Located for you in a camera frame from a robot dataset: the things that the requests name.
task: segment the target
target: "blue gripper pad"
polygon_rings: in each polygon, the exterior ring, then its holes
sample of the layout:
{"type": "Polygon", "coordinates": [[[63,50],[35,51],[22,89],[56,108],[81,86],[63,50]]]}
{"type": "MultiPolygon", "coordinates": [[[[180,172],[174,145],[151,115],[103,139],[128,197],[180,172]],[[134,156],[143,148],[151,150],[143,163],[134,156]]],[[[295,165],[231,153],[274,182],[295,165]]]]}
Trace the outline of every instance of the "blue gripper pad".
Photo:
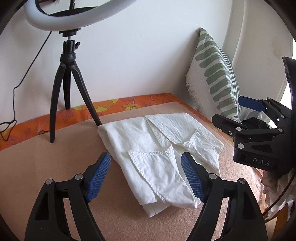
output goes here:
{"type": "Polygon", "coordinates": [[[193,166],[191,165],[188,157],[185,153],[181,156],[181,166],[185,172],[185,175],[188,179],[188,182],[191,186],[191,189],[194,195],[199,198],[202,202],[205,198],[205,194],[202,189],[202,182],[196,171],[194,170],[193,166]]]}
{"type": "Polygon", "coordinates": [[[105,176],[109,170],[111,164],[111,157],[109,154],[106,154],[104,159],[101,161],[99,167],[96,169],[95,174],[91,178],[88,184],[88,191],[86,194],[86,199],[88,202],[91,202],[93,198],[96,198],[102,183],[105,179],[105,176]]]}
{"type": "Polygon", "coordinates": [[[256,110],[258,112],[265,111],[265,106],[260,100],[255,100],[248,97],[240,96],[237,99],[237,101],[243,107],[256,110]]]}

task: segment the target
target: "folded white shirt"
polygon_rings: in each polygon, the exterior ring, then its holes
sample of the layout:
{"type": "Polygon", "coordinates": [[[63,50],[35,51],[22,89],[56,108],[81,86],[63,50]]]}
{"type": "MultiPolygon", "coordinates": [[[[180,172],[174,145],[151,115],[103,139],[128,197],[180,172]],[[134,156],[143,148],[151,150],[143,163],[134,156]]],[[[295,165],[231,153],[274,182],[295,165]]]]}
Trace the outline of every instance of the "folded white shirt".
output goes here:
{"type": "Polygon", "coordinates": [[[115,121],[99,126],[98,133],[149,217],[170,205],[200,204],[181,166],[184,152],[220,175],[218,159],[224,144],[187,113],[115,121]]]}

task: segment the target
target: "shirt pocket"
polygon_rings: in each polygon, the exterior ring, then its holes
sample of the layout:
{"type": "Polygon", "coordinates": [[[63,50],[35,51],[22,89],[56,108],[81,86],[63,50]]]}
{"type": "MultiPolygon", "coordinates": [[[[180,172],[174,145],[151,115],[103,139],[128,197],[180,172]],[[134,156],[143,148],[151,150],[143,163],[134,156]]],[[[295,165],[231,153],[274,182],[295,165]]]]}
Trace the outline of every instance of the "shirt pocket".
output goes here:
{"type": "Polygon", "coordinates": [[[179,174],[172,146],[165,151],[127,153],[140,175],[164,203],[197,207],[196,198],[179,174]]]}
{"type": "Polygon", "coordinates": [[[202,164],[208,172],[220,175],[219,154],[214,145],[205,137],[198,128],[189,141],[181,142],[181,145],[195,157],[195,161],[202,164]]]}

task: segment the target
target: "pillow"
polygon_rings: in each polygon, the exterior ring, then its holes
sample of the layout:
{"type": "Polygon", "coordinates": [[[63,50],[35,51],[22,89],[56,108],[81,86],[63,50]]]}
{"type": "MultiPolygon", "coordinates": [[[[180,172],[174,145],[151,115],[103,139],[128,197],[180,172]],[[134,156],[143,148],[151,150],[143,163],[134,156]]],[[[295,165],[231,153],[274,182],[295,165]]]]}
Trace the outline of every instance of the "pillow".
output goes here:
{"type": "Polygon", "coordinates": [[[203,28],[186,77],[196,109],[209,120],[215,114],[239,121],[240,96],[232,65],[225,53],[203,28]]]}

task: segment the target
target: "black tripod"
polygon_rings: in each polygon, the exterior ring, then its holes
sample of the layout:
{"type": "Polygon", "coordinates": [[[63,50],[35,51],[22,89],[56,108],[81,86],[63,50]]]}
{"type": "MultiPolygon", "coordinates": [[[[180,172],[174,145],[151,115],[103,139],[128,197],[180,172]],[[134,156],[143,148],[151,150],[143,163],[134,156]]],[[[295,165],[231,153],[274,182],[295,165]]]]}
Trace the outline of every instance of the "black tripod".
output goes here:
{"type": "Polygon", "coordinates": [[[57,115],[57,104],[58,104],[59,91],[61,89],[62,81],[63,81],[64,100],[65,100],[66,110],[71,108],[71,105],[70,105],[71,73],[73,74],[73,77],[75,79],[79,92],[92,118],[94,119],[96,125],[99,126],[102,124],[92,104],[92,101],[85,87],[81,72],[75,61],[76,54],[74,51],[79,47],[80,43],[77,42],[75,44],[75,41],[71,40],[71,36],[76,35],[76,32],[78,30],[79,29],[60,32],[63,34],[63,37],[68,37],[68,40],[65,41],[63,45],[63,53],[61,54],[61,63],[59,65],[56,76],[54,78],[54,86],[52,89],[52,100],[50,104],[50,118],[49,118],[49,140],[51,143],[53,143],[55,139],[55,122],[56,122],[56,115],[57,115]]]}

